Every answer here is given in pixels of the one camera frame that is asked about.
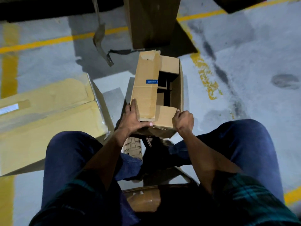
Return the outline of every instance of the hand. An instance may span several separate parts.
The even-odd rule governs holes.
[[[180,112],[178,109],[172,119],[172,124],[180,135],[183,131],[191,132],[194,126],[193,114],[188,111]]]
[[[130,134],[137,131],[138,129],[143,127],[150,127],[152,125],[152,122],[138,121],[136,112],[136,99],[133,99],[131,106],[129,104],[126,105],[126,112],[122,115],[118,130],[126,132],[127,137],[129,137]]]

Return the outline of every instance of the blue jeans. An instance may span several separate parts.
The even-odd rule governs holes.
[[[236,163],[247,175],[256,178],[270,192],[284,202],[279,167],[271,137],[265,127],[252,119],[229,121],[210,133],[197,136],[206,145]],[[75,131],[55,135],[46,152],[42,207],[69,181],[71,181],[102,147],[92,136]],[[175,165],[189,165],[184,141],[169,148]],[[117,181],[136,176],[142,161],[120,154],[112,182],[119,191],[122,222],[138,222],[135,213],[123,196]]]

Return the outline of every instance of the shoe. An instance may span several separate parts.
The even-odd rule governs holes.
[[[123,152],[142,161],[142,147],[139,138],[129,137],[123,145]]]

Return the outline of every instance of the white label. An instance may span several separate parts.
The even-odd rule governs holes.
[[[0,108],[0,115],[12,112],[12,111],[17,110],[17,109],[19,109],[18,104],[14,104],[14,105],[6,106],[4,108]]]

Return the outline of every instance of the cardboard box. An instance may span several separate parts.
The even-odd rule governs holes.
[[[87,74],[0,100],[0,176],[44,168],[46,148],[62,131],[100,142],[112,128],[102,94]]]
[[[160,51],[141,52],[132,92],[134,98],[138,120],[153,122],[153,127],[140,129],[136,134],[171,138],[176,133],[172,118],[177,109],[183,111],[180,59],[160,55]]]
[[[181,0],[123,0],[133,48],[169,45]]]

